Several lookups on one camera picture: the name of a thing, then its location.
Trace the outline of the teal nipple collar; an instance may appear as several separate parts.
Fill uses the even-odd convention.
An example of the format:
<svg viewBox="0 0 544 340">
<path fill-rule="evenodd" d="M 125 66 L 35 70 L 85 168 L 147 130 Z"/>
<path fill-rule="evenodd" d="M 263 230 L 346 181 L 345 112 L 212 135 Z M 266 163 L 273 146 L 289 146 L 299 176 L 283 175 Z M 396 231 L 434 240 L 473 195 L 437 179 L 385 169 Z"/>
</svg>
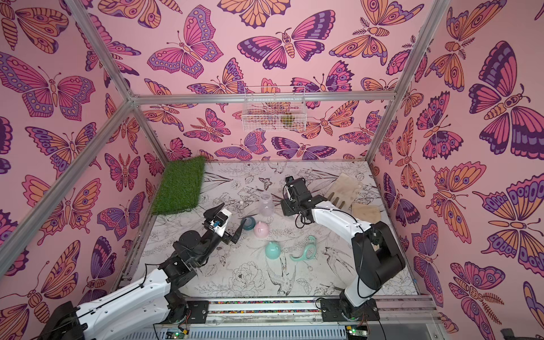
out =
<svg viewBox="0 0 544 340">
<path fill-rule="evenodd" d="M 256 226 L 256 221 L 252 216 L 247 216 L 242 219 L 241 226 L 243 230 L 250 231 Z"/>
</svg>

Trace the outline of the pink bottle cap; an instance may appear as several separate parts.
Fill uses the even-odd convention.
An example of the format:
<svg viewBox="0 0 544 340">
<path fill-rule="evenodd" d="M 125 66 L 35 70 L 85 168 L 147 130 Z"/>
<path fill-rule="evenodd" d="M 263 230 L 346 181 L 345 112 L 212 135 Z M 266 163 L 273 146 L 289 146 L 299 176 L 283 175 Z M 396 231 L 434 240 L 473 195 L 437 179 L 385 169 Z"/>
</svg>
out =
<svg viewBox="0 0 544 340">
<path fill-rule="evenodd" d="M 266 239 L 269 236 L 270 227 L 265 222 L 258 222 L 254 227 L 255 237 L 258 239 Z"/>
</svg>

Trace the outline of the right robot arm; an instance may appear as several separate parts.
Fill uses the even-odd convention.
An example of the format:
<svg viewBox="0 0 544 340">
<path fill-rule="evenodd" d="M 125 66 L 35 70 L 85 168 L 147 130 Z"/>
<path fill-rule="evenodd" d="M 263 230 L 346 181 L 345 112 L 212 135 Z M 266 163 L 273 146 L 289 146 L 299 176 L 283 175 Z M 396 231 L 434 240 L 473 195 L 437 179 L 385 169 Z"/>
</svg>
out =
<svg viewBox="0 0 544 340">
<path fill-rule="evenodd" d="M 374 295 L 406 267 L 404 256 L 390 227 L 366 222 L 343 211 L 323 195 L 313 195 L 304 178 L 286 177 L 283 215 L 295 216 L 296 227 L 317 223 L 351 244 L 356 276 L 339 295 L 339 307 L 347 319 L 364 315 Z"/>
</svg>

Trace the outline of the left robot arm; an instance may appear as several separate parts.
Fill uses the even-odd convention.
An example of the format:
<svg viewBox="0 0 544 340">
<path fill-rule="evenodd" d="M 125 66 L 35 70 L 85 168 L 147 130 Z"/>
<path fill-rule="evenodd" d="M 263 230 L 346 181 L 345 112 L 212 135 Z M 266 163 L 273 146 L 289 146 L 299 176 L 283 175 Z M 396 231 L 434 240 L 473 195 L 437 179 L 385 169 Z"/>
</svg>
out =
<svg viewBox="0 0 544 340">
<path fill-rule="evenodd" d="M 223 204 L 204 212 L 205 233 L 184 232 L 174 251 L 144 277 L 107 296 L 74 306 L 57 307 L 39 339 L 118 339 L 149 325 L 185 321 L 187 299 L 180 289 L 206 265 L 220 243 L 237 243 L 244 228 L 227 231 L 232 213 Z"/>
</svg>

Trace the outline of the green artificial grass mat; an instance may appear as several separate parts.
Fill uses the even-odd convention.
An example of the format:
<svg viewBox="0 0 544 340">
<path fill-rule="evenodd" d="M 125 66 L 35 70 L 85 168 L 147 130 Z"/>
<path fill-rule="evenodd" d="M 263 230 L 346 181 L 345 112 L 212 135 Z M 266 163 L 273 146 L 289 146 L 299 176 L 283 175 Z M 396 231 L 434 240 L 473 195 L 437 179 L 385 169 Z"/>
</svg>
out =
<svg viewBox="0 0 544 340">
<path fill-rule="evenodd" d="M 202 156 L 168 163 L 152 205 L 152 214 L 174 215 L 194 209 L 201 195 L 205 163 Z"/>
</svg>

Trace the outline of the mint bottle cap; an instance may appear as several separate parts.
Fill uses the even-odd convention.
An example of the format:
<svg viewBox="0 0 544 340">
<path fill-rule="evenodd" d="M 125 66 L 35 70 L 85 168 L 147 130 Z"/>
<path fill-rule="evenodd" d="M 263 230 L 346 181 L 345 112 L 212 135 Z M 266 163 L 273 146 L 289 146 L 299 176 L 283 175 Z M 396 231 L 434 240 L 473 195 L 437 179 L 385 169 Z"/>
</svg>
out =
<svg viewBox="0 0 544 340">
<path fill-rule="evenodd" d="M 276 260 L 281 257 L 281 246 L 277 242 L 269 242 L 265 247 L 267 259 Z"/>
</svg>

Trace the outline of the beige glove green fingers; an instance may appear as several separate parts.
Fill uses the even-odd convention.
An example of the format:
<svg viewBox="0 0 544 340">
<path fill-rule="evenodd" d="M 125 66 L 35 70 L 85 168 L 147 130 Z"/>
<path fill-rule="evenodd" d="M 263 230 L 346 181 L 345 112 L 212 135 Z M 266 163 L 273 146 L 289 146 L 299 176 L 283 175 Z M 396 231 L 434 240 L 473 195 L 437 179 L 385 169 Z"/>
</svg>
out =
<svg viewBox="0 0 544 340">
<path fill-rule="evenodd" d="M 340 174 L 324 195 L 340 210 L 348 210 L 361 190 L 359 182 L 346 174 Z"/>
</svg>

